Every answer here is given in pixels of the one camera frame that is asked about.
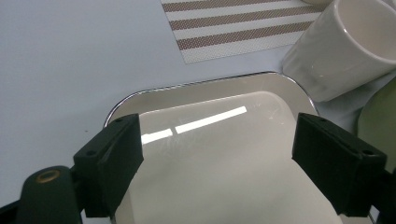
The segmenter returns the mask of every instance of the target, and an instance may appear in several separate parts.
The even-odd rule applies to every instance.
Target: screw hole
[[[363,150],[363,153],[367,156],[373,156],[374,152],[370,151],[370,150]]]
[[[44,184],[47,182],[50,182],[61,175],[61,172],[59,170],[49,170],[44,173],[41,173],[36,179],[35,182],[39,184]]]
[[[92,150],[87,151],[87,156],[93,156],[93,155],[95,155],[95,154],[96,154],[95,151],[92,151]]]

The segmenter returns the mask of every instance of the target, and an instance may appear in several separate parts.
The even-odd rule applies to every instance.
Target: green object
[[[358,137],[388,155],[386,170],[392,172],[396,167],[396,78],[361,111]]]

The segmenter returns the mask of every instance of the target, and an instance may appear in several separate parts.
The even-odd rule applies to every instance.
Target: glossy surface
[[[305,108],[268,91],[282,86],[279,95]],[[316,114],[294,82],[261,74],[146,92],[137,97],[151,101],[136,102],[160,104],[153,99],[169,91],[185,94],[171,92],[171,106],[140,114],[145,160],[117,223],[341,223],[291,159],[295,116]],[[133,99],[113,115],[139,110]]]
[[[329,101],[396,67],[395,22],[381,0],[334,0],[287,53],[283,72],[314,101]]]

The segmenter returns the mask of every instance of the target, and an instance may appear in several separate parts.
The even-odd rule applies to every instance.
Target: brown stripe
[[[187,11],[214,7],[237,7],[243,5],[283,1],[289,0],[205,0],[196,2],[165,3],[163,4],[163,10],[165,10],[165,12]]]
[[[206,46],[232,43],[237,41],[257,39],[271,35],[283,35],[286,33],[299,32],[306,30],[312,21],[298,22],[286,25],[265,27],[261,29],[239,31],[222,35],[208,35],[195,38],[180,39],[177,41],[180,50],[196,49]]]
[[[308,13],[316,13],[324,10],[326,6],[310,6],[310,7],[291,7],[291,8],[281,8],[274,10],[249,12],[243,14],[234,14],[227,16],[217,16],[217,17],[207,17],[198,18],[182,21],[169,21],[172,30],[184,30],[191,28],[199,28],[206,26],[215,26],[222,24],[231,24],[243,21],[258,21],[277,17],[287,17],[302,15]]]

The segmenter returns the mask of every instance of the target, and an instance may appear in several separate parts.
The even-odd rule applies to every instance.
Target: brass screw
[[[58,178],[60,175],[61,172],[59,170],[48,170],[38,175],[35,182],[44,184]]]

